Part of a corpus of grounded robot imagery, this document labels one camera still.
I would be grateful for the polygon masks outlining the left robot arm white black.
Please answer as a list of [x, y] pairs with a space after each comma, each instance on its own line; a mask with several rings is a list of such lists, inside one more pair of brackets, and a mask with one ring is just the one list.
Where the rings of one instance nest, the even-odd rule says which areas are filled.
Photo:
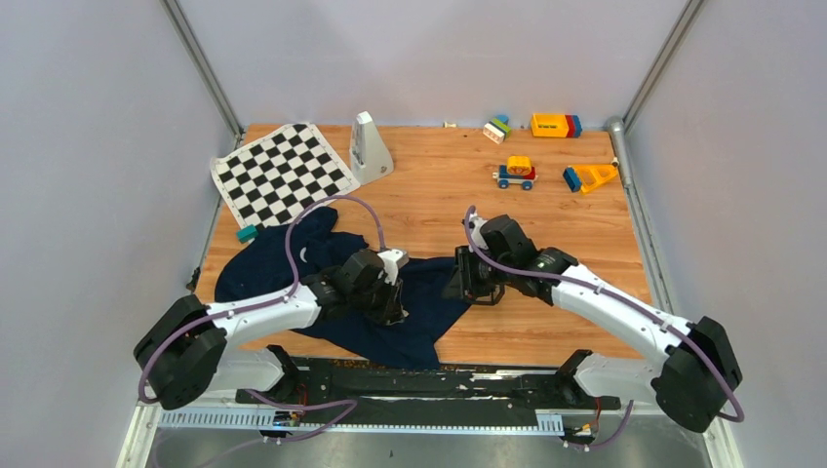
[[389, 326], [405, 320], [400, 271], [407, 252], [362, 249], [342, 265], [308, 275], [277, 292], [231, 302], [177, 299], [138, 342], [139, 397], [165, 410], [191, 404], [206, 392], [256, 390], [276, 403], [290, 401], [298, 376], [284, 351], [247, 351], [273, 333], [308, 329], [361, 313]]

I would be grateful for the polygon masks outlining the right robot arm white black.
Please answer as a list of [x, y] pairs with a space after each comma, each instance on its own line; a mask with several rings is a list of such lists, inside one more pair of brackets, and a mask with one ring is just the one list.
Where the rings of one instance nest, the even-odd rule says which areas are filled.
[[721, 323], [707, 316], [691, 321], [641, 301], [574, 256], [537, 248], [506, 214], [485, 219], [470, 207], [461, 224], [467, 243], [455, 250], [446, 296], [497, 305], [511, 288], [586, 319], [639, 353], [637, 359], [574, 353], [556, 382], [563, 403], [577, 408], [593, 397], [616, 397], [655, 404], [695, 433], [716, 418], [744, 420], [734, 394], [743, 374]]

